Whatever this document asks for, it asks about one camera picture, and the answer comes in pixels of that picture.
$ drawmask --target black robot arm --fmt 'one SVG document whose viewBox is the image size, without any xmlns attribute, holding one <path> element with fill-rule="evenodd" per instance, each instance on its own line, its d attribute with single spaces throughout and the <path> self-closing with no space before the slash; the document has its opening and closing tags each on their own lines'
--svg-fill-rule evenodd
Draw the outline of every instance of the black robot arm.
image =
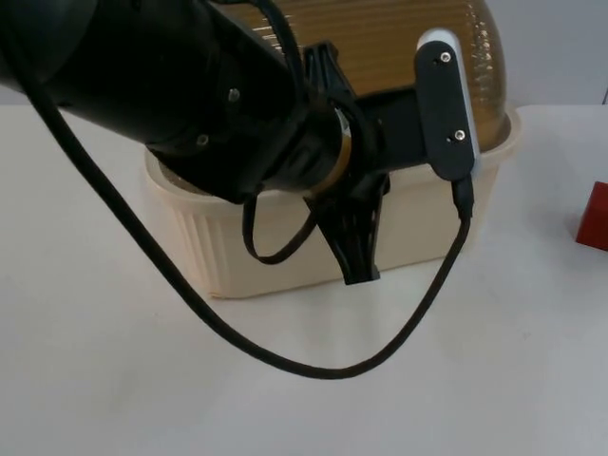
<svg viewBox="0 0 608 456">
<path fill-rule="evenodd" d="M 26 93 L 79 172 L 213 331 L 278 369 L 351 378 L 405 343 L 466 241 L 478 148 L 462 53 L 453 34 L 431 30 L 418 43 L 416 87 L 359 98 L 331 43 L 300 56 L 272 1 L 249 3 L 269 18 L 285 58 L 204 0 L 0 0 L 0 84 Z M 345 369 L 306 366 L 262 349 L 211 310 L 57 106 L 145 144 L 201 190 L 244 204 L 245 243 L 267 264 L 289 257 L 318 226 L 347 283 L 378 278 L 375 241 L 390 172 L 423 163 L 452 182 L 461 229 L 415 314 L 383 350 Z M 263 258 L 252 232 L 256 196 L 271 186 L 302 193 L 311 217 L 283 251 Z"/>
</svg>

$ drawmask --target clear brown lid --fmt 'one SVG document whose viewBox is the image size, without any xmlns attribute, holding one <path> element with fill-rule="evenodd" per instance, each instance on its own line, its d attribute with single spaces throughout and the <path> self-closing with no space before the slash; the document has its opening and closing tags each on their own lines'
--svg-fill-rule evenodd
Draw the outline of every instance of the clear brown lid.
<svg viewBox="0 0 608 456">
<path fill-rule="evenodd" d="M 484 0 L 275 0 L 301 46 L 331 40 L 340 65 L 357 94 L 414 83 L 418 39 L 434 28 L 461 40 L 480 146 L 488 150 L 503 138 L 504 54 Z M 246 5 L 224 7 L 270 44 L 278 47 L 268 22 Z"/>
</svg>

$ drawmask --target red object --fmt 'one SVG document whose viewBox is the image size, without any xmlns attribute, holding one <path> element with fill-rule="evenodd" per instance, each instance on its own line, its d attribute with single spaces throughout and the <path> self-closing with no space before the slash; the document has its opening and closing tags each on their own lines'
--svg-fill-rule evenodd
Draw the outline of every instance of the red object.
<svg viewBox="0 0 608 456">
<path fill-rule="evenodd" d="M 608 183 L 596 182 L 577 242 L 608 252 Z"/>
</svg>

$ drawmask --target cable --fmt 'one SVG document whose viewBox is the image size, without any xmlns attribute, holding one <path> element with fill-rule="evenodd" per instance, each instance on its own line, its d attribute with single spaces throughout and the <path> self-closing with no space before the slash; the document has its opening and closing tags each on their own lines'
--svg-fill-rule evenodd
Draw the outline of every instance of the cable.
<svg viewBox="0 0 608 456">
<path fill-rule="evenodd" d="M 273 0 L 211 0 L 218 5 L 253 5 L 268 20 L 278 44 L 285 57 L 285 63 L 289 69 L 294 83 L 295 99 L 298 102 L 307 99 L 306 79 L 304 77 L 304 66 L 302 57 L 289 22 L 280 8 Z"/>
<path fill-rule="evenodd" d="M 242 222 L 242 234 L 245 248 L 249 255 L 255 258 L 262 264 L 267 266 L 276 266 L 277 264 L 283 263 L 291 258 L 304 243 L 310 238 L 314 229 L 316 228 L 316 221 L 318 212 L 312 211 L 306 221 L 295 234 L 294 237 L 279 250 L 276 254 L 271 256 L 261 256 L 256 249 L 254 242 L 254 228 L 256 226 L 256 211 L 257 211 L 257 197 L 251 198 L 245 202 L 243 207 L 243 222 Z"/>
<path fill-rule="evenodd" d="M 425 316 L 446 282 L 447 276 L 466 242 L 470 229 L 470 218 L 463 218 L 452 247 L 427 294 L 411 319 L 388 345 L 375 356 L 345 369 L 315 368 L 287 359 L 261 348 L 231 328 L 195 292 L 180 270 L 162 250 L 158 242 L 145 229 L 112 182 L 89 157 L 82 144 L 67 125 L 66 120 L 53 104 L 41 84 L 36 80 L 29 61 L 8 24 L 6 14 L 0 14 L 0 50 L 4 53 L 6 62 L 9 64 L 16 80 L 46 124 L 51 135 L 66 153 L 66 156 L 190 309 L 225 341 L 253 356 L 255 359 L 279 370 L 308 378 L 339 380 L 362 375 L 383 364 L 408 340 L 411 333 Z M 469 184 L 462 186 L 462 188 L 469 188 L 472 191 L 470 180 Z M 459 212 L 465 214 L 470 209 L 467 208 L 466 211 Z"/>
</svg>

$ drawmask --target white table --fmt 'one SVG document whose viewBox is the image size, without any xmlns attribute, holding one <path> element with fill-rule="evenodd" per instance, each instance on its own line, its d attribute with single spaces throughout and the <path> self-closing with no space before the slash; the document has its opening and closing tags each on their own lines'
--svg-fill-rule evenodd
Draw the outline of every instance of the white table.
<svg viewBox="0 0 608 456">
<path fill-rule="evenodd" d="M 608 181 L 608 108 L 522 116 L 523 151 L 420 329 L 385 367 L 323 383 L 218 340 L 32 110 L 0 108 L 0 454 L 606 454 L 608 254 L 573 233 Z M 72 123 L 150 219 L 141 149 Z M 395 334 L 436 267 L 216 307 L 266 347 L 346 365 Z"/>
</svg>

